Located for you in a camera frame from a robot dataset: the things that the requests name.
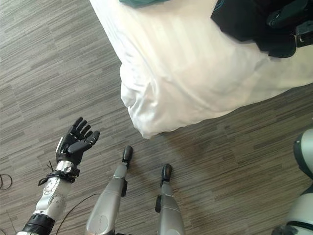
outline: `silver robotic leg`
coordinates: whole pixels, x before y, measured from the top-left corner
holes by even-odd
[[[313,129],[297,138],[293,152],[299,168],[313,180]],[[272,235],[313,235],[313,184],[296,199],[286,222]]]
[[[133,149],[127,146],[122,163],[117,167],[113,178],[99,196],[87,221],[85,235],[114,235],[115,222],[121,197],[126,195],[125,180]]]
[[[164,165],[161,180],[161,195],[156,200],[156,212],[160,213],[158,235],[184,235],[184,224],[180,210],[169,184],[172,167]]]

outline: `black cable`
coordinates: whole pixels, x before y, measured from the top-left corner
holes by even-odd
[[[52,171],[54,171],[53,167],[52,167],[52,164],[51,164],[51,161],[49,161],[50,165],[47,165]]]
[[[93,197],[93,196],[95,196],[95,195],[100,195],[100,194],[99,194],[99,193],[95,193],[95,194],[93,194],[93,195],[90,195],[89,197],[86,197],[84,200],[82,200],[82,201],[80,201],[78,204],[76,204],[76,206],[74,206],[72,209],[70,209],[70,211],[66,214],[66,216],[64,217],[64,219],[63,219],[62,222],[60,223],[60,225],[59,225],[57,231],[55,232],[55,235],[58,234],[58,232],[59,232],[59,230],[60,230],[60,227],[62,226],[62,224],[63,224],[63,222],[65,221],[65,219],[67,218],[67,216],[68,216],[78,205],[80,205],[82,202],[86,201],[87,199],[89,199],[89,198],[91,198],[91,197]]]
[[[2,188],[3,187],[3,179],[2,179],[3,175],[6,175],[11,180],[10,185],[8,187],[6,187],[6,188]],[[8,174],[0,174],[0,191],[8,190],[9,188],[11,188],[12,184],[13,184],[13,180],[12,180],[12,177],[10,175],[8,175]]]
[[[3,229],[0,229],[0,231],[4,234],[7,235],[6,232]]]

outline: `cable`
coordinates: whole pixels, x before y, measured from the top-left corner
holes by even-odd
[[[4,234],[7,235],[6,232],[3,229],[0,229],[0,231]]]
[[[9,185],[8,187],[6,187],[6,188],[2,188],[2,187],[3,187],[3,179],[2,179],[2,176],[4,176],[4,175],[6,175],[7,177],[9,177],[10,180],[11,180],[10,185]],[[13,180],[12,180],[12,177],[11,177],[10,175],[8,175],[8,174],[0,174],[0,191],[8,190],[9,188],[11,188],[12,184],[13,184]]]
[[[84,201],[86,201],[87,199],[89,199],[89,198],[91,198],[91,197],[93,197],[93,196],[95,196],[95,195],[100,195],[100,194],[99,194],[99,193],[95,193],[95,194],[93,194],[93,195],[90,195],[89,197],[86,197],[84,200],[82,200],[82,201],[80,201],[78,204],[76,204],[76,206],[74,206],[72,209],[70,209],[70,211],[66,214],[66,216],[64,217],[64,219],[63,219],[62,222],[60,223],[60,225],[59,225],[57,231],[55,232],[55,235],[58,234],[58,232],[59,232],[59,230],[60,230],[60,227],[62,226],[62,224],[63,224],[63,222],[65,221],[65,219],[67,218],[67,216],[68,216],[78,205],[80,205],[81,203],[83,203]]]

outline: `white mattress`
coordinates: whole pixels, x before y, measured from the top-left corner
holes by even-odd
[[[122,62],[121,98],[144,138],[313,82],[313,46],[277,59],[240,44],[210,19],[216,0],[138,9],[90,2]]]

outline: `gray carpet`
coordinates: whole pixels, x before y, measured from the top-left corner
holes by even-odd
[[[0,173],[14,181],[0,191],[0,227],[8,235],[33,212],[42,194],[37,182],[79,116],[101,135],[84,155],[66,212],[102,191],[130,144],[134,159],[118,232],[157,234],[164,163],[174,167],[188,235],[268,235],[310,185],[292,143],[312,125],[313,85],[147,141],[120,99],[120,62],[87,0],[2,0],[0,10]],[[95,201],[75,209],[59,234],[82,235]]]

